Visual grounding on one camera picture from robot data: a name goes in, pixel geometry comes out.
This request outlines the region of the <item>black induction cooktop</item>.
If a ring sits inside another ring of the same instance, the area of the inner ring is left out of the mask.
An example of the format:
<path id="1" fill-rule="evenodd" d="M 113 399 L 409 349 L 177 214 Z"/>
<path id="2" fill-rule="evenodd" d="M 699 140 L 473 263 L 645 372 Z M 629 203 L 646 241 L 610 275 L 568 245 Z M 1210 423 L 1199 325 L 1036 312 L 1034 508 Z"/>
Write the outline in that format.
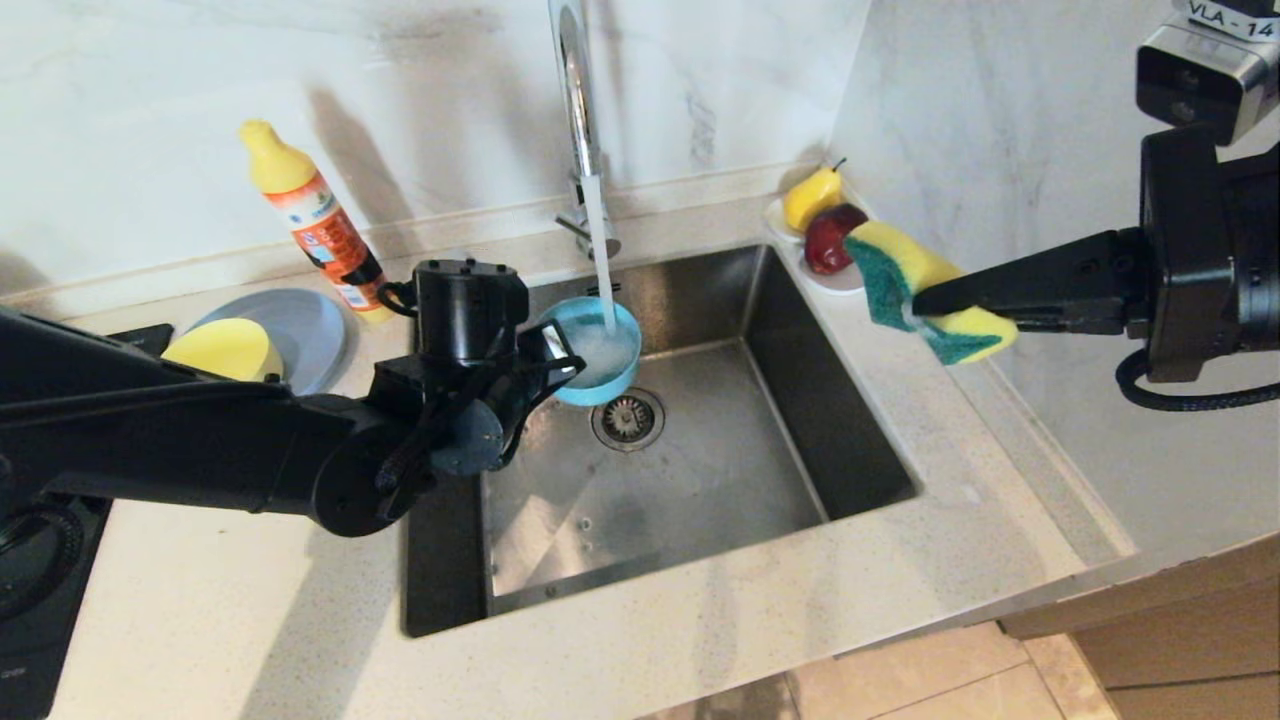
<path id="1" fill-rule="evenodd" d="M 187 480 L 172 448 L 143 448 L 133 436 L 131 447 L 113 457 L 84 460 L 79 470 L 59 470 L 58 486 L 87 489 L 91 500 L 125 497 L 177 503 L 187 493 Z M 18 482 L 0 454 L 0 527 L 23 509 L 38 505 L 41 480 Z M 92 566 L 102 521 L 96 512 L 79 511 L 79 497 L 55 497 L 84 527 L 79 564 L 44 602 L 20 616 L 0 623 L 0 720 L 40 720 L 49 715 L 61 665 L 76 624 L 79 601 Z"/>

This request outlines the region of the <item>metal sink drain strainer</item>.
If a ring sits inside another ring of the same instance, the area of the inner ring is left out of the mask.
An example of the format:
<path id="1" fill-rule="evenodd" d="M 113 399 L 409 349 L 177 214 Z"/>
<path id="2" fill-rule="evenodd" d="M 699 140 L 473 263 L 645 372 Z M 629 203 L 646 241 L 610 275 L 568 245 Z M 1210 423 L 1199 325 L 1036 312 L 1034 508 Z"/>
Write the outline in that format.
<path id="1" fill-rule="evenodd" d="M 616 452 L 631 454 L 657 442 L 666 428 L 666 407 L 653 392 L 632 387 L 594 407 L 590 420 L 600 443 Z"/>

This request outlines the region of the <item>stainless steel sink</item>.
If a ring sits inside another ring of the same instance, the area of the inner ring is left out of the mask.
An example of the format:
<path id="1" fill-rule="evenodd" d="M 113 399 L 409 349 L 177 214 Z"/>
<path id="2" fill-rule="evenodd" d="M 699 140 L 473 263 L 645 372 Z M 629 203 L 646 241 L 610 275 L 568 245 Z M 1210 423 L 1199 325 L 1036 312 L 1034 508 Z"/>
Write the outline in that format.
<path id="1" fill-rule="evenodd" d="M 765 246 L 613 274 L 666 428 L 616 452 L 550 398 L 515 460 L 410 514 L 402 632 L 445 632 L 911 498 L 791 264 Z"/>

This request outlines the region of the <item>blue-grey plate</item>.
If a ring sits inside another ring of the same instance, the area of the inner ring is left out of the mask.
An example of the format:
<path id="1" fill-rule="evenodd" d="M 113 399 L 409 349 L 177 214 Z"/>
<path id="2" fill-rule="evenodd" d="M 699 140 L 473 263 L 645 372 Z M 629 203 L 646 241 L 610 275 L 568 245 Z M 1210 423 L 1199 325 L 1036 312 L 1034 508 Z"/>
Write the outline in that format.
<path id="1" fill-rule="evenodd" d="M 216 307 L 191 328 L 227 318 L 248 319 L 266 331 L 282 356 L 284 379 L 297 395 L 328 392 L 344 368 L 346 311 L 324 293 L 302 288 L 250 293 Z"/>

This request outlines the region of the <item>orange dish soap bottle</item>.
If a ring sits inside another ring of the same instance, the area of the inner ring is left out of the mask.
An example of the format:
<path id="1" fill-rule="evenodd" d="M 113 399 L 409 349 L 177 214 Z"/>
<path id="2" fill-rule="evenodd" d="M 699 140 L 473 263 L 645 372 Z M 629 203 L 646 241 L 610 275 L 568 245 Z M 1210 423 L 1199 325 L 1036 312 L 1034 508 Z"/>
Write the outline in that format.
<path id="1" fill-rule="evenodd" d="M 239 141 L 253 187 L 344 305 L 370 323 L 390 319 L 390 309 L 378 297 L 387 282 L 381 264 L 314 159 L 283 141 L 266 120 L 242 123 Z"/>

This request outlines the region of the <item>chrome faucet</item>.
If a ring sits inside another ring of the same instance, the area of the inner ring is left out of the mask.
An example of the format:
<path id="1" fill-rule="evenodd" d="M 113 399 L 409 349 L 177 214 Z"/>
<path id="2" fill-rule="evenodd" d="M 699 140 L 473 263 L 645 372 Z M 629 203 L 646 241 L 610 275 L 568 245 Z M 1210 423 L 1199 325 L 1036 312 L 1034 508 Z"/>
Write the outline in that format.
<path id="1" fill-rule="evenodd" d="M 589 258 L 594 258 L 591 246 L 594 225 L 588 213 L 585 181 L 603 181 L 603 164 L 594 124 L 595 108 L 582 0 L 547 0 L 547 10 L 573 160 L 570 169 L 573 183 L 573 210 L 557 215 L 556 223 L 575 234 L 579 249 Z"/>

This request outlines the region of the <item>yellow sponge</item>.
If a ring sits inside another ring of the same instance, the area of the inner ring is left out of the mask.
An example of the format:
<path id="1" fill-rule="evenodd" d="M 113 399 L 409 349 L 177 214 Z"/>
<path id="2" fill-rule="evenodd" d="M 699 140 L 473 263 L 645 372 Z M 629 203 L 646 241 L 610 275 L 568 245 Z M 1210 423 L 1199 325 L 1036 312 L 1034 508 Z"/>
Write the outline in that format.
<path id="1" fill-rule="evenodd" d="M 963 272 L 892 225 L 860 224 L 844 246 L 861 274 L 870 320 L 919 336 L 943 365 L 979 361 L 1018 340 L 1014 322 L 978 306 L 941 315 L 914 311 L 919 293 Z"/>

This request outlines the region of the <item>light blue bowl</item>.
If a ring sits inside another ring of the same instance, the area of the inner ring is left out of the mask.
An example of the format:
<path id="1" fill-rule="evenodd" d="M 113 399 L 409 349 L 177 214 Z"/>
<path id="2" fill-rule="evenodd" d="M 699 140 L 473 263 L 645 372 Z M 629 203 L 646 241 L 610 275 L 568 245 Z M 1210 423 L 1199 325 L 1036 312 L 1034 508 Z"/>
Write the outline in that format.
<path id="1" fill-rule="evenodd" d="M 568 299 L 547 309 L 538 320 L 556 322 L 573 355 L 585 368 L 556 392 L 568 405 L 593 407 L 620 397 L 632 383 L 643 348 L 635 316 L 621 304 L 599 297 Z"/>

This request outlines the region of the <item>dark red apple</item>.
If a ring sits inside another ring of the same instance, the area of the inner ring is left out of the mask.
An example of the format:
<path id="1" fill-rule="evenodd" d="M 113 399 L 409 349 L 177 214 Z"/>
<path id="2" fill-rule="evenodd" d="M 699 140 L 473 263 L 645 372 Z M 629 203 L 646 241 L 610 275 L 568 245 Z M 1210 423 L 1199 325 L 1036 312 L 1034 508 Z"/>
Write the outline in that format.
<path id="1" fill-rule="evenodd" d="M 818 275 L 835 275 L 854 261 L 845 249 L 845 240 L 858 227 L 869 222 L 867 213 L 850 202 L 841 202 L 819 211 L 805 231 L 804 259 Z"/>

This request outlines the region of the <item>yellow pear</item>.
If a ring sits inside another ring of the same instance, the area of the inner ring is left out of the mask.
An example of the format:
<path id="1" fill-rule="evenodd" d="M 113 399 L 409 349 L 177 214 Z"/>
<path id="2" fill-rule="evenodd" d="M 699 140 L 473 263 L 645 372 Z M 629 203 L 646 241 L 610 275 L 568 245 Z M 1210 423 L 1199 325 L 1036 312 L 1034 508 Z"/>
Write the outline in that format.
<path id="1" fill-rule="evenodd" d="M 819 167 L 782 197 L 783 223 L 790 231 L 803 233 L 818 214 L 844 201 L 840 170 L 846 160 Z"/>

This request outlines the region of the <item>wooden cabinet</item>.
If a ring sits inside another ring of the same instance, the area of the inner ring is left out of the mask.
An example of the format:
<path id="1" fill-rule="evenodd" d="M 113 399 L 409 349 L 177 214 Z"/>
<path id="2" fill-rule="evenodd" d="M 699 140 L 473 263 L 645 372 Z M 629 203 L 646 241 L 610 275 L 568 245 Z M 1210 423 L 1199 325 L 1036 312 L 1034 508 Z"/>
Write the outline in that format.
<path id="1" fill-rule="evenodd" d="M 998 624 L 1071 641 L 1123 720 L 1280 720 L 1280 530 Z"/>

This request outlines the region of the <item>pale yellow bowl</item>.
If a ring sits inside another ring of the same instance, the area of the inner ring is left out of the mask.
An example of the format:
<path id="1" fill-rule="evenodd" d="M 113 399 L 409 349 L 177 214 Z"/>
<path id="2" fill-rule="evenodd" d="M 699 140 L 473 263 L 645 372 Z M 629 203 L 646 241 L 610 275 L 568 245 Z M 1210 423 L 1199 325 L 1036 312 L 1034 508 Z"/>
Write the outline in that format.
<path id="1" fill-rule="evenodd" d="M 173 341 L 161 357 L 233 380 L 285 378 L 282 355 L 266 329 L 244 318 L 224 318 L 196 327 Z"/>

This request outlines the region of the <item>running water stream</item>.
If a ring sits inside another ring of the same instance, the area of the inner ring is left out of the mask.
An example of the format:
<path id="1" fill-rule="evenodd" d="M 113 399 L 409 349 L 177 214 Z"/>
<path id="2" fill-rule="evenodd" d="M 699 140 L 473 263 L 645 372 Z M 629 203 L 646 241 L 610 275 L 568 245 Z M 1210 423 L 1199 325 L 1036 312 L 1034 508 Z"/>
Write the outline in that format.
<path id="1" fill-rule="evenodd" d="M 600 315 L 607 334 L 613 336 L 617 329 L 617 318 L 609 272 L 609 222 L 605 213 L 602 179 L 599 176 L 582 176 L 580 184 L 588 219 L 591 260 L 596 273 L 598 296 L 602 304 Z"/>

